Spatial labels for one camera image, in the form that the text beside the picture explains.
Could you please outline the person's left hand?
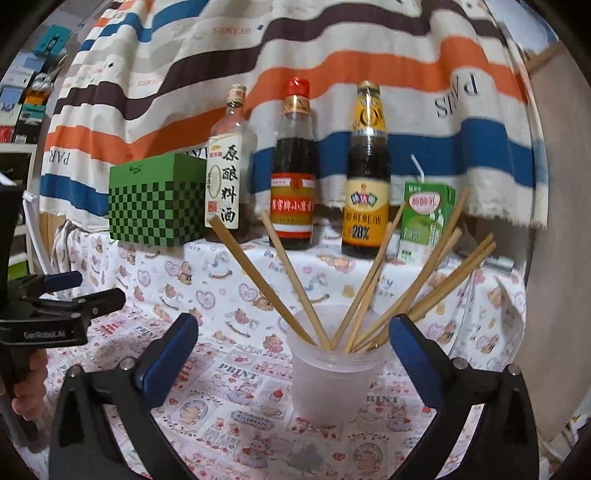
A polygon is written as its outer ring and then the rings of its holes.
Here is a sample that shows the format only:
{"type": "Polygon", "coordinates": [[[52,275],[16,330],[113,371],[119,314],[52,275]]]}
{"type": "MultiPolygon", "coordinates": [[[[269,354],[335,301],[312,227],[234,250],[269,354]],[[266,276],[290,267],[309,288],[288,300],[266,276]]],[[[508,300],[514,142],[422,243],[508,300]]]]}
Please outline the person's left hand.
{"type": "Polygon", "coordinates": [[[30,356],[30,371],[26,378],[14,386],[12,409],[27,421],[37,420],[45,406],[48,357],[45,350],[35,350],[30,356]]]}

